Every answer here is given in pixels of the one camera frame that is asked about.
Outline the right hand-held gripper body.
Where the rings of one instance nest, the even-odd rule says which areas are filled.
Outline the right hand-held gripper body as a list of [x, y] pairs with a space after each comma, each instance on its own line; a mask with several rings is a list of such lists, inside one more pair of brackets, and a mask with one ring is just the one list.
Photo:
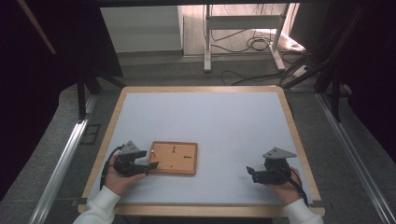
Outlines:
[[279, 147], [273, 147], [262, 155], [264, 157], [264, 184], [282, 185], [291, 177], [287, 158], [296, 158], [295, 153]]

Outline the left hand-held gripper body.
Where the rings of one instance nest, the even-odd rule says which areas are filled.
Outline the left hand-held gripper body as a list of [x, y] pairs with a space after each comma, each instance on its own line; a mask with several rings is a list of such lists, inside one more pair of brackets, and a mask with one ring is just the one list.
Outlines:
[[141, 164], [135, 164], [136, 158], [134, 154], [140, 150], [132, 141], [129, 141], [126, 145], [122, 146], [120, 153], [118, 154], [113, 168], [122, 176], [134, 176], [139, 173], [139, 166]]

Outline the wooden picture frame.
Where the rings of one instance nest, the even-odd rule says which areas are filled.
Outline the wooden picture frame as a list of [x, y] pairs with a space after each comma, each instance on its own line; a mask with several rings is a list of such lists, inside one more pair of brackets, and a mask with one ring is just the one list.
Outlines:
[[158, 162], [155, 174], [195, 175], [197, 143], [154, 141], [148, 162]]

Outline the person's left hand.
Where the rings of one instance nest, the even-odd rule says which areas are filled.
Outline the person's left hand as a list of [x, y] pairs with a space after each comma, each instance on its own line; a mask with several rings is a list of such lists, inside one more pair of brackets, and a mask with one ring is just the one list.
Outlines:
[[106, 168], [106, 176], [104, 186], [113, 191], [115, 194], [121, 196], [132, 184], [144, 179], [146, 174], [138, 174], [134, 176], [122, 176], [114, 168], [116, 156], [113, 156], [109, 165]]

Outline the person's right hand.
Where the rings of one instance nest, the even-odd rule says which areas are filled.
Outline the person's right hand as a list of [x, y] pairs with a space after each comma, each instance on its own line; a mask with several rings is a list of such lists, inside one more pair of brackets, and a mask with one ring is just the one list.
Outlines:
[[[291, 169], [291, 179], [298, 186], [301, 186], [302, 181], [299, 176], [299, 171], [293, 167], [290, 167], [290, 169]], [[302, 195], [299, 192], [299, 190], [297, 190], [297, 188], [293, 186], [290, 182], [286, 182], [283, 185], [266, 184], [266, 187], [273, 190], [284, 205], [289, 205], [302, 198]]]

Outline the black floor grate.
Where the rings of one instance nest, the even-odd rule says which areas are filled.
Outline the black floor grate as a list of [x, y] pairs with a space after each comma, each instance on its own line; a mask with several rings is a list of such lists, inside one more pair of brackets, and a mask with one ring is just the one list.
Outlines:
[[99, 135], [100, 128], [100, 124], [89, 124], [81, 137], [80, 143], [84, 146], [94, 145]]

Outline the white table mat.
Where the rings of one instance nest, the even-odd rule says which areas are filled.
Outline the white table mat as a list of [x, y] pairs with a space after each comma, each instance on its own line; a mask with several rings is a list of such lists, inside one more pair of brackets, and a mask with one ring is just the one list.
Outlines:
[[127, 94], [109, 148], [133, 141], [149, 150], [155, 141], [197, 144], [193, 176], [151, 174], [133, 184], [124, 203], [279, 204], [252, 181], [263, 153], [296, 146], [274, 92], [161, 92]]

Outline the black metal stand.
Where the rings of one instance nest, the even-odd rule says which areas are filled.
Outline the black metal stand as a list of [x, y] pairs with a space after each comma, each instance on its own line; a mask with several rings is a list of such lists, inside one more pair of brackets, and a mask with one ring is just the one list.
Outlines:
[[98, 77], [103, 78], [107, 82], [123, 89], [126, 87], [126, 84], [117, 80], [116, 78], [107, 75], [106, 73], [100, 71], [97, 68], [93, 68], [89, 72], [80, 72], [78, 75], [78, 122], [81, 123], [88, 116], [88, 109], [86, 106], [86, 95], [85, 88], [88, 88], [90, 94], [99, 94], [101, 91], [101, 86]]
[[314, 59], [317, 61], [314, 66], [305, 72], [304, 75], [294, 77], [289, 81], [281, 78], [279, 86], [283, 89], [290, 89], [303, 81], [318, 75], [318, 79], [314, 83], [314, 92], [323, 93], [329, 87], [332, 87], [330, 94], [330, 112], [332, 117], [340, 122], [339, 117], [339, 99], [341, 96], [341, 75], [340, 64], [342, 56], [346, 53], [347, 42], [355, 30], [361, 16], [366, 9], [366, 5], [360, 2], [343, 2], [342, 0], [330, 3], [330, 6], [339, 6], [341, 9], [350, 7], [347, 14], [341, 18], [332, 32], [322, 39], [322, 42], [315, 49]]

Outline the white power strip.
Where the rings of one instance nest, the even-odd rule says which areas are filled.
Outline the white power strip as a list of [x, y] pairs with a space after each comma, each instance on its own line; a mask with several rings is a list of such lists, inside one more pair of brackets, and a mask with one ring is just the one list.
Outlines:
[[294, 73], [294, 77], [300, 77], [304, 75], [307, 71], [309, 71], [311, 67], [309, 65], [302, 65], [300, 68], [298, 68]]

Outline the dark curtain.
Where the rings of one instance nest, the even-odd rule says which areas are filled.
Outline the dark curtain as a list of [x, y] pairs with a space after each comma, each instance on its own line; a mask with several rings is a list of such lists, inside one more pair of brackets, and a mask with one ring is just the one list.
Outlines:
[[0, 0], [0, 201], [52, 120], [60, 93], [93, 68], [122, 75], [96, 0], [25, 0], [52, 55], [16, 0]]
[[369, 0], [343, 50], [348, 103], [396, 160], [396, 0]]

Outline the white board panel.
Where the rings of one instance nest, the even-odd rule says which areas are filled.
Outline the white board panel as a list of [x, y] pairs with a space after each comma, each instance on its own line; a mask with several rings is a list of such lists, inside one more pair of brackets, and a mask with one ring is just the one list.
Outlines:
[[101, 7], [117, 53], [182, 50], [181, 14], [170, 7]]

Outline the white crumpled cloth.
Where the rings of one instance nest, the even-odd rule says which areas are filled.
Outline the white crumpled cloth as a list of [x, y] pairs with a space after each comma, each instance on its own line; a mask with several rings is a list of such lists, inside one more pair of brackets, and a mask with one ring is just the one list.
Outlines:
[[305, 51], [305, 47], [303, 45], [299, 44], [283, 32], [280, 33], [278, 40], [276, 40], [275, 29], [254, 29], [254, 36], [264, 38], [269, 43], [277, 41], [277, 48], [283, 51]]

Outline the wooden stick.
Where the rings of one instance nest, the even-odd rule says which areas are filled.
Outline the wooden stick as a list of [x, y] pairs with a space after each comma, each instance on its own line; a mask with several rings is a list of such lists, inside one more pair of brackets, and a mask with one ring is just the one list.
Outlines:
[[32, 23], [33, 27], [37, 31], [38, 35], [40, 36], [40, 38], [42, 39], [42, 41], [44, 42], [46, 47], [49, 49], [49, 52], [52, 55], [55, 55], [56, 54], [55, 48], [50, 43], [50, 40], [46, 36], [44, 30], [42, 29], [41, 25], [39, 24], [39, 22], [38, 22], [37, 18], [35, 17], [33, 11], [27, 5], [26, 1], [25, 0], [16, 0], [16, 1], [19, 4], [19, 6], [21, 7], [21, 9], [24, 12], [24, 14], [26, 15], [26, 17], [28, 18], [28, 20], [30, 21], [30, 23]]

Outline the aluminium floor rail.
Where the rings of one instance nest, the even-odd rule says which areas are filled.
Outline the aluminium floor rail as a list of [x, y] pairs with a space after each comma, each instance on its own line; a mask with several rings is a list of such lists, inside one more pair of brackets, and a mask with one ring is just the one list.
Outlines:
[[386, 200], [385, 195], [374, 181], [372, 175], [369, 173], [367, 167], [363, 163], [361, 156], [353, 145], [342, 123], [338, 121], [332, 114], [330, 103], [323, 93], [317, 93], [316, 97], [320, 106], [322, 107], [328, 121], [330, 122], [333, 131], [335, 132], [343, 150], [345, 151], [355, 173], [357, 174], [360, 182], [363, 185], [368, 197], [370, 198], [375, 211], [378, 213], [383, 224], [396, 224], [396, 212], [394, 212], [389, 202]]
[[68, 167], [73, 160], [74, 154], [78, 148], [80, 139], [87, 127], [88, 121], [91, 117], [92, 110], [97, 101], [97, 96], [90, 96], [87, 103], [85, 104], [86, 115], [83, 116], [82, 120], [79, 120], [75, 125], [68, 141], [64, 147], [64, 150], [58, 160], [51, 176], [45, 187], [40, 200], [38, 201], [35, 210], [28, 222], [28, 224], [44, 224], [45, 220], [50, 212], [52, 204], [56, 198], [56, 195], [64, 181], [64, 177], [67, 173]]

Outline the white metal stand frame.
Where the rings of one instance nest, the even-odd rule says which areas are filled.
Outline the white metal stand frame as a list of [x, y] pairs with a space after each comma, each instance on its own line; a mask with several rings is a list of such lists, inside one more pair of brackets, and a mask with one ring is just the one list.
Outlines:
[[290, 3], [287, 3], [279, 15], [244, 15], [244, 16], [212, 16], [211, 6], [205, 5], [205, 50], [204, 50], [204, 71], [211, 71], [211, 44], [210, 32], [212, 30], [244, 30], [244, 29], [270, 29], [276, 30], [275, 37], [268, 44], [272, 57], [279, 71], [285, 71], [286, 67], [277, 49]]

